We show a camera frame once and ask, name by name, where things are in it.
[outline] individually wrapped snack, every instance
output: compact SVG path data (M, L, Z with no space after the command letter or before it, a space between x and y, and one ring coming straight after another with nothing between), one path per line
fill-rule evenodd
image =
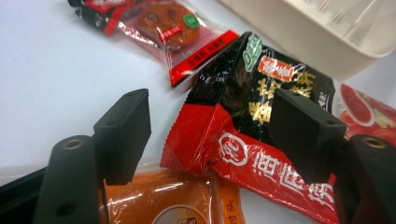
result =
M396 147L396 110L346 84L336 87L333 113L347 124L346 138L358 133L370 134Z
M238 37L183 0L68 1L84 21L122 32L166 63L173 87Z
M210 171L190 175L148 163L132 183L106 186L106 197L110 223L245 223L239 189Z
M197 78L166 139L161 166L201 173L209 165L240 187L321 222L337 222L332 181L306 185L267 128L275 88L332 111L332 80L265 47L253 33L233 42Z

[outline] white plastic container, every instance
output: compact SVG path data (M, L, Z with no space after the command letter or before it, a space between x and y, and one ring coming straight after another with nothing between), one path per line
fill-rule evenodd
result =
M220 2L290 57L340 81L396 49L395 0Z

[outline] red candy wrapper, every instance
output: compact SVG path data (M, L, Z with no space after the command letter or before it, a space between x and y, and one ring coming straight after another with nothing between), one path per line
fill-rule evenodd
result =
M345 87L337 86L336 94L331 78L265 47L253 33L240 36L197 78L165 141L161 166L191 173L209 166L239 187L320 222L337 223L334 178L305 184L267 128L276 88L299 92L342 114L346 107L337 94Z
M345 84L339 86L334 115L347 124L346 138L357 133L387 140L396 147L396 110Z
M68 2L90 25L107 35L122 32L166 63L173 87L238 37L182 0Z

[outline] red logo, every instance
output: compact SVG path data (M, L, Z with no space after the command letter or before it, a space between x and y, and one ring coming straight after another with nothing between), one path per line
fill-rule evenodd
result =
M257 70L268 77L290 82L294 74L294 67L267 56L262 57Z
M243 166L248 161L248 147L242 139L225 133L220 139L220 155L224 161L235 166Z

